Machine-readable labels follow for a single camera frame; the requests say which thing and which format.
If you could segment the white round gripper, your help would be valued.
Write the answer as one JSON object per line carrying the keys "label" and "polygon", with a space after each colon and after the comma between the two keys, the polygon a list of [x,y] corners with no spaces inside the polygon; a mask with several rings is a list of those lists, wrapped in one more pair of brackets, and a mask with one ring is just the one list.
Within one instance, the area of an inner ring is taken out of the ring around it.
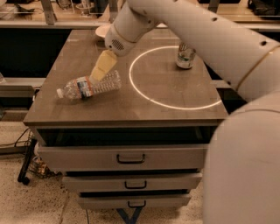
{"label": "white round gripper", "polygon": [[125,40],[117,32],[116,28],[111,25],[105,35],[105,46],[108,50],[104,50],[100,54],[91,74],[89,75],[89,80],[91,82],[101,81],[116,64],[117,56],[122,57],[127,55],[135,47],[135,45],[135,43]]}

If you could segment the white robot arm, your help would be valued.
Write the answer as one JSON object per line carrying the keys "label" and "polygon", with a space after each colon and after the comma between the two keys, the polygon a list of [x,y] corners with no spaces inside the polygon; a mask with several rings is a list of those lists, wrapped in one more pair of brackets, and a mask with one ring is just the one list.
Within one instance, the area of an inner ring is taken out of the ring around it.
{"label": "white robot arm", "polygon": [[205,154],[203,224],[280,224],[280,45],[189,0],[125,0],[105,46],[123,56],[165,24],[243,105]]}

